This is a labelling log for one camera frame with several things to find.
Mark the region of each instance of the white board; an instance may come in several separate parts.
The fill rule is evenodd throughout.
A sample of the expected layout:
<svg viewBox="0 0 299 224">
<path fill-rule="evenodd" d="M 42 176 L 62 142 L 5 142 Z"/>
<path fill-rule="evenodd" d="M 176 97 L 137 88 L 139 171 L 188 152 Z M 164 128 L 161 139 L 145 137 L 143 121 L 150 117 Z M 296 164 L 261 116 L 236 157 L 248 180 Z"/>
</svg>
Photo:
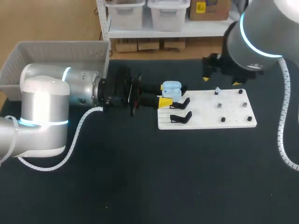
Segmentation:
<svg viewBox="0 0 299 224">
<path fill-rule="evenodd" d="M 257 122 L 253 114 L 246 91 L 239 94 L 239 90 L 221 90 L 218 95 L 215 90 L 187 91 L 179 103 L 190 98 L 185 110 L 171 109 L 169 106 L 158 109 L 158 127 L 162 130 L 180 129 L 217 129 L 217 128 L 245 128 L 256 127 Z M 192 117 L 187 124 L 171 123 L 170 115 L 185 117 L 192 111 Z"/>
</svg>

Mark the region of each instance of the white storage bin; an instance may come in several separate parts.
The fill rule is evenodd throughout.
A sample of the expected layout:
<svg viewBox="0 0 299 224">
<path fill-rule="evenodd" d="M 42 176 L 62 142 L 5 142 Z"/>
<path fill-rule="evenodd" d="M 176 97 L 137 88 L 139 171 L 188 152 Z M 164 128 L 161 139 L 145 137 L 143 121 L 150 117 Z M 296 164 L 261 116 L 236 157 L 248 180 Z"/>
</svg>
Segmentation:
<svg viewBox="0 0 299 224">
<path fill-rule="evenodd" d="M 148 0 L 153 27 L 158 31 L 181 31 L 190 0 Z"/>
<path fill-rule="evenodd" d="M 9 100 L 21 101 L 20 77 L 26 65 L 41 62 L 78 70 L 95 70 L 106 78 L 109 41 L 19 42 L 0 71 L 0 90 Z"/>
<path fill-rule="evenodd" d="M 145 0 L 136 0 L 135 2 L 133 4 L 111 4 L 106 2 L 113 29 L 134 30 L 142 28 L 142 7 Z"/>
</svg>

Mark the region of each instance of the shelf post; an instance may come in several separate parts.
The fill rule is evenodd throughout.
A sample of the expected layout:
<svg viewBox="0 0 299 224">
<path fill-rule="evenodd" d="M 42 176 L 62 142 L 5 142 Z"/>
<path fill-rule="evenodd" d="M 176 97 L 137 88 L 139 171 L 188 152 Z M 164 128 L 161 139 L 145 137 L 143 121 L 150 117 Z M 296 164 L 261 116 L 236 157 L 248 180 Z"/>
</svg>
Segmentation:
<svg viewBox="0 0 299 224">
<path fill-rule="evenodd" d="M 110 27 L 110 17 L 106 17 L 106 7 L 104 5 L 104 0 L 97 0 L 97 7 L 99 12 L 99 19 L 101 24 L 102 36 L 104 41 L 109 41 L 109 27 Z"/>
</svg>

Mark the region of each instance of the light blue block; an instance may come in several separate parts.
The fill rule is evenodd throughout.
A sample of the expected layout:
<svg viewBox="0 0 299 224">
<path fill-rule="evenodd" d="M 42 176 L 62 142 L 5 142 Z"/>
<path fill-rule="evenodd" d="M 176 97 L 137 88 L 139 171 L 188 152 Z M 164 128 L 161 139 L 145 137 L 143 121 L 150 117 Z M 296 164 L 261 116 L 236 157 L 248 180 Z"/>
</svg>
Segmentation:
<svg viewBox="0 0 299 224">
<path fill-rule="evenodd" d="M 178 81 L 166 81 L 162 84 L 163 89 L 181 89 L 182 84 Z"/>
<path fill-rule="evenodd" d="M 179 88 L 162 90 L 162 97 L 171 98 L 174 103 L 178 102 L 182 98 L 182 91 Z"/>
</svg>

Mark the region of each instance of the white cable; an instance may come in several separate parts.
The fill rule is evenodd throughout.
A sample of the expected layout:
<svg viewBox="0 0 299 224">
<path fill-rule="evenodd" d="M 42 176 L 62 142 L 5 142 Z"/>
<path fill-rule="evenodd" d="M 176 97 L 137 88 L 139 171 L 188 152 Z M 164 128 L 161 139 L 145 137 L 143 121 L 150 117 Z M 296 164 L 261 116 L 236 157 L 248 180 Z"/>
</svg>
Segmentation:
<svg viewBox="0 0 299 224">
<path fill-rule="evenodd" d="M 11 153 L 13 153 L 14 151 L 14 147 L 17 143 L 17 136 L 18 136 L 18 131 L 19 131 L 19 123 L 17 121 L 17 119 L 13 116 L 6 116 L 5 117 L 6 119 L 12 119 L 13 120 L 13 123 L 14 123 L 14 137 L 13 137 L 13 141 L 10 145 L 10 148 L 8 150 L 8 152 L 6 153 L 6 155 L 0 160 L 0 165 L 8 159 L 8 157 L 10 157 Z"/>
<path fill-rule="evenodd" d="M 289 157 L 287 156 L 285 152 L 285 147 L 284 147 L 284 129 L 285 129 L 285 119 L 290 103 L 290 97 L 291 97 L 291 81 L 290 81 L 290 74 L 289 70 L 286 66 L 285 60 L 281 58 L 279 60 L 279 65 L 282 70 L 282 73 L 284 75 L 284 80 L 285 80 L 285 97 L 284 97 L 284 102 L 282 106 L 282 110 L 280 113 L 280 120 L 278 124 L 278 133 L 277 133 L 277 144 L 278 144 L 278 149 L 281 158 L 284 160 L 284 162 L 291 167 L 292 169 L 295 169 L 299 171 L 299 165 L 296 163 L 293 163 Z"/>
<path fill-rule="evenodd" d="M 62 167 L 62 166 L 68 161 L 68 159 L 69 159 L 70 156 L 71 156 L 71 153 L 72 153 L 73 150 L 74 150 L 74 147 L 75 147 L 75 145 L 76 145 L 77 138 L 78 138 L 78 136 L 79 136 L 79 132 L 80 132 L 81 126 L 82 126 L 82 124 L 83 124 L 85 118 L 86 118 L 89 114 L 91 114 L 92 112 L 95 112 L 95 111 L 103 111 L 103 107 L 99 107 L 99 106 L 98 106 L 98 107 L 94 107 L 94 108 L 88 110 L 88 111 L 82 116 L 82 118 L 81 118 L 81 120 L 79 121 L 79 124 L 78 124 L 78 126 L 77 126 L 76 133 L 75 133 L 75 136 L 74 136 L 74 139 L 73 139 L 73 142 L 72 142 L 72 144 L 71 144 L 71 147 L 70 147 L 69 152 L 67 153 L 67 155 L 65 156 L 65 158 L 64 158 L 59 164 L 57 164 L 56 166 L 49 167 L 49 168 L 37 167 L 37 166 L 34 166 L 34 165 L 28 163 L 26 160 L 24 160 L 24 159 L 21 158 L 21 157 L 18 157 L 18 159 L 19 159 L 23 164 L 25 164 L 26 166 L 28 166 L 28 167 L 30 167 L 30 168 L 32 168 L 32 169 L 36 169 L 36 170 L 38 170 L 38 171 L 52 171 L 52 170 L 55 170 L 55 169 L 58 169 L 58 168 Z"/>
</svg>

